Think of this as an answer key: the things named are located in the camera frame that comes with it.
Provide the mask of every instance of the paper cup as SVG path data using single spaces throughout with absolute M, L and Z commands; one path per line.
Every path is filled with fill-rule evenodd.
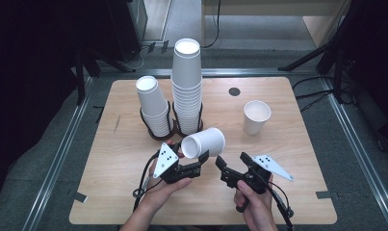
M 158 116 L 168 108 L 168 102 L 153 76 L 141 77 L 136 88 L 145 115 Z
M 181 143 L 182 153 L 187 158 L 197 158 L 209 150 L 209 157 L 216 157 L 223 152 L 225 139 L 218 128 L 208 128 L 189 135 Z
M 172 83 L 190 89 L 202 81 L 200 45 L 191 38 L 182 38 L 175 43 L 172 61 Z
M 259 100 L 248 102 L 245 105 L 245 132 L 251 136 L 258 134 L 271 115 L 271 108 L 266 103 Z

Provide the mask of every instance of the forearm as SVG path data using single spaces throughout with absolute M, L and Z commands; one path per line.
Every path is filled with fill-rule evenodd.
M 156 213 L 157 211 L 150 206 L 140 204 L 120 228 L 120 231 L 146 231 Z

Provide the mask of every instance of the person's right hand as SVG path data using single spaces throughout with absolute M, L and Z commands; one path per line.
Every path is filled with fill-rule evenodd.
M 277 230 L 272 217 L 272 195 L 269 191 L 263 194 L 257 194 L 244 181 L 238 181 L 238 190 L 236 190 L 234 201 L 239 207 L 242 207 L 248 199 L 248 205 L 244 210 L 244 219 L 247 227 L 251 231 Z

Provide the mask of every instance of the person's left hand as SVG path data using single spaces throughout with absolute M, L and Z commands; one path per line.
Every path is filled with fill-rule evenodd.
M 167 144 L 172 144 L 172 141 L 171 140 L 167 141 Z M 184 157 L 182 153 L 177 153 L 177 155 L 179 156 L 179 158 Z M 153 211 L 158 212 L 158 210 L 160 210 L 161 207 L 163 207 L 163 205 L 167 202 L 167 200 L 173 193 L 187 187 L 189 184 L 191 184 L 192 179 L 184 178 L 173 184 L 167 184 L 165 181 L 161 180 L 160 177 L 156 179 L 152 177 L 156 164 L 157 164 L 157 159 L 155 159 L 155 161 L 149 168 L 149 175 L 151 175 L 151 179 L 149 180 L 149 183 L 146 187 L 147 189 L 150 189 L 151 187 L 153 188 L 148 190 L 145 193 L 145 196 L 142 199 L 141 205 L 149 206 Z

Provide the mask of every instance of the gray carpet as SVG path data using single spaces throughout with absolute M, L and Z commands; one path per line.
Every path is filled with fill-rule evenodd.
M 270 68 L 289 64 L 305 55 L 306 51 L 275 50 L 202 50 L 203 68 Z M 100 109 L 104 106 L 110 87 L 117 79 L 136 79 L 149 69 L 170 69 L 172 51 L 161 54 L 161 49 L 146 54 L 142 52 L 143 66 L 134 73 L 121 73 L 102 65 L 102 74 L 93 79 L 90 101 L 80 122 L 78 131 L 68 150 L 61 174 L 50 195 L 37 230 L 117 230 L 116 225 L 73 225 L 68 221 L 73 202 L 71 193 L 77 191 L 85 167 L 91 144 L 96 132 Z M 300 68 L 313 69 L 315 59 Z M 139 66 L 142 60 L 136 57 L 130 66 Z M 311 77 L 288 74 L 291 83 Z M 322 90 L 319 80 L 300 84 L 295 94 L 305 94 Z M 20 230 L 30 213 L 39 187 L 53 161 L 65 129 L 75 110 L 77 92 L 72 93 L 50 123 L 41 141 L 25 153 L 13 166 L 0 194 L 0 230 Z M 300 99 L 299 107 L 314 98 Z M 388 187 L 388 154 L 376 149 L 372 132 L 367 127 L 359 110 L 353 105 L 346 106 L 354 125 L 377 169 Z M 323 177 L 328 189 L 338 193 L 340 198 L 333 203 L 338 220 L 333 225 L 297 225 L 297 230 L 388 230 L 374 195 L 357 163 L 344 131 L 334 114 L 327 98 L 314 104 L 302 113 L 311 142 L 317 154 Z

